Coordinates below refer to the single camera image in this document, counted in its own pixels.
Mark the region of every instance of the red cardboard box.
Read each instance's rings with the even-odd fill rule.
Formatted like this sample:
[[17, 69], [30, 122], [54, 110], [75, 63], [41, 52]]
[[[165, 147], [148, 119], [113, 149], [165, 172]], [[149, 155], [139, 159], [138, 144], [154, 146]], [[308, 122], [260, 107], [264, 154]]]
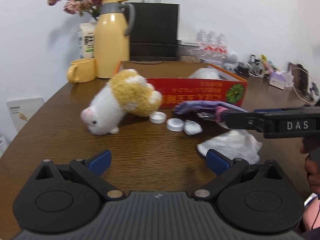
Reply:
[[[213, 67], [221, 80], [188, 78], [199, 68]], [[218, 66], [180, 61], [120, 62], [116, 72], [135, 69], [162, 94], [161, 108], [172, 108], [183, 101], [224, 101], [241, 106], [247, 80]]]

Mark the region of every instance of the brown table top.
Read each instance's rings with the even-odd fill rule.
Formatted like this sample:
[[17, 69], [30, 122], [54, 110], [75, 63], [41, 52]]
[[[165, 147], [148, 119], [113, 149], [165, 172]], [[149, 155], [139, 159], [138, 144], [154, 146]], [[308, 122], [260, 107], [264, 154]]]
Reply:
[[[147, 118], [128, 115], [116, 135], [94, 136], [80, 120], [80, 112], [104, 86], [106, 80], [83, 84], [67, 83], [31, 118], [10, 144], [0, 160], [0, 238], [8, 240], [19, 232], [12, 203], [25, 181], [42, 159], [64, 164], [75, 158], [89, 158], [110, 149], [112, 165], [103, 174], [124, 192], [187, 191], [209, 182], [214, 174], [196, 153], [196, 145], [223, 132], [213, 124], [204, 132], [188, 136], [171, 132], [165, 124], [152, 124]], [[258, 108], [302, 106], [291, 90], [280, 90], [261, 79], [249, 79], [242, 107]], [[164, 112], [170, 116], [170, 109]], [[303, 170], [304, 156], [299, 153], [300, 138], [264, 139], [260, 162], [276, 159], [303, 197], [308, 183]]]

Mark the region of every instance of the stuffed animal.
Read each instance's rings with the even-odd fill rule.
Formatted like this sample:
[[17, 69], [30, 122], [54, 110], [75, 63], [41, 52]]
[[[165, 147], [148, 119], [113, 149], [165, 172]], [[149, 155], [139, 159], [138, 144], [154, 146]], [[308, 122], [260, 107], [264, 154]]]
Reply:
[[136, 70], [126, 69], [110, 79], [80, 116], [91, 133], [116, 134], [126, 113], [151, 115], [160, 107], [161, 98]]

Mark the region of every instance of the mug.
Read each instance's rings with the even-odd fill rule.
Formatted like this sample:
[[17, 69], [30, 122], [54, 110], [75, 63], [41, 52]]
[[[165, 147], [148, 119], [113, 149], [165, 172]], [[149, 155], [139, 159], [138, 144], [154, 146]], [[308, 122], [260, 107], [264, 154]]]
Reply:
[[96, 62], [94, 58], [83, 58], [71, 62], [67, 72], [71, 83], [84, 83], [96, 78]]

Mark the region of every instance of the finger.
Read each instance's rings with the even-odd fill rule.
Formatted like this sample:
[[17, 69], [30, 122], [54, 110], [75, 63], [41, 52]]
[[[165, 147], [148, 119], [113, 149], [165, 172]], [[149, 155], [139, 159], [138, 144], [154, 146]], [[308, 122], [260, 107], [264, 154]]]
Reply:
[[317, 175], [309, 175], [308, 182], [311, 186], [320, 186], [320, 174]]
[[311, 173], [313, 175], [316, 175], [318, 173], [318, 164], [309, 158], [306, 159], [304, 163], [304, 170], [307, 173]]
[[303, 145], [300, 147], [300, 153], [302, 153], [302, 154], [306, 154], [307, 153], [306, 150], [304, 149]]
[[313, 193], [320, 194], [320, 186], [310, 186], [310, 189]]

